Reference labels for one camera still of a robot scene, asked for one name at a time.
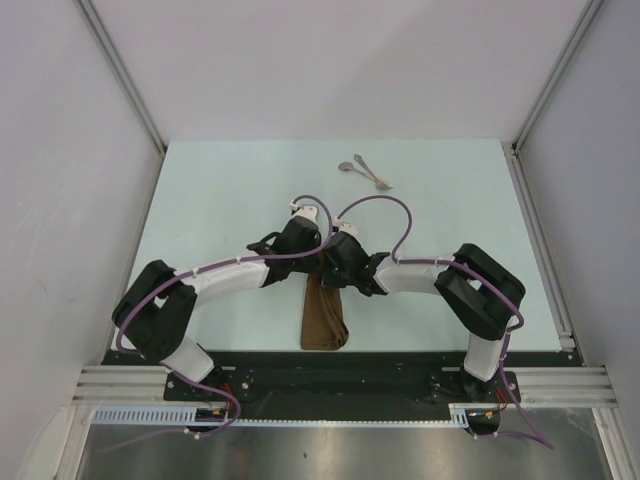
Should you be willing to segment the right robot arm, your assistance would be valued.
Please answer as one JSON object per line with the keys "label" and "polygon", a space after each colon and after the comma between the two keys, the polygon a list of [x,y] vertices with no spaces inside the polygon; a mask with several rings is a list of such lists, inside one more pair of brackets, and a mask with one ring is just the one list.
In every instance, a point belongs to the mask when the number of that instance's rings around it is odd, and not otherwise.
{"label": "right robot arm", "polygon": [[440,296],[469,332],[461,388],[473,401],[497,389],[496,372],[506,358],[507,338],[523,326],[522,282],[475,244],[435,258],[395,260],[388,252],[366,253],[353,235],[336,233],[324,249],[321,281],[356,288],[362,295],[413,292]]}

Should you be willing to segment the brown cloth napkin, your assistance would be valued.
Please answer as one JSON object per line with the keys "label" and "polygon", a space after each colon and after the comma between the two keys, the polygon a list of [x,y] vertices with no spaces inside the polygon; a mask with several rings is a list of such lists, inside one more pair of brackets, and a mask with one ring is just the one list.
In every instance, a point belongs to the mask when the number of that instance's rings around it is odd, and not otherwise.
{"label": "brown cloth napkin", "polygon": [[300,335],[304,351],[336,351],[349,339],[340,290],[322,283],[324,266],[324,254],[320,253],[317,270],[307,276]]}

